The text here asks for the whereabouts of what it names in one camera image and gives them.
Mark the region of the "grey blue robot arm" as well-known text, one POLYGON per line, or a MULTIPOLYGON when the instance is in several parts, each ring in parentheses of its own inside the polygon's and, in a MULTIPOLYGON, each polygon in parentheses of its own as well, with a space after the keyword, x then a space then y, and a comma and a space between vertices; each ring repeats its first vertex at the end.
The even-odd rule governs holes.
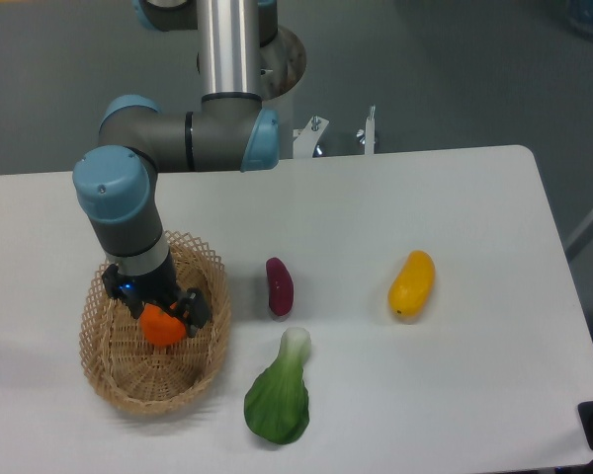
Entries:
POLYGON ((177 282, 155 204, 168 172, 259 171, 280 159, 280 120, 262 105, 262 51, 278 41, 273 1, 136 1, 139 21, 157 32, 200 36, 203 81, 197 112, 165 115, 151 100, 124 95, 108 106, 97 146, 74 167, 78 202, 109 264, 109 297, 142 319, 154 306, 193 337, 211 319, 204 296, 177 282))

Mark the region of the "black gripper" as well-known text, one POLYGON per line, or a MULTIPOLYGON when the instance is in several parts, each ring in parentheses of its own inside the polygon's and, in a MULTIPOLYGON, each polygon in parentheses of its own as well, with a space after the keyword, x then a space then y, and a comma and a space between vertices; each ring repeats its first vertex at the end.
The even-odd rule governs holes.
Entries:
POLYGON ((212 319, 212 310, 201 290, 191 287, 179 292, 170 252, 158 267, 143 275, 131 275, 120 264, 110 264, 102 274, 102 283, 107 295, 122 303, 133 319, 140 318, 143 302, 165 307, 174 303, 170 315, 182 323, 188 338, 194 338, 212 319))

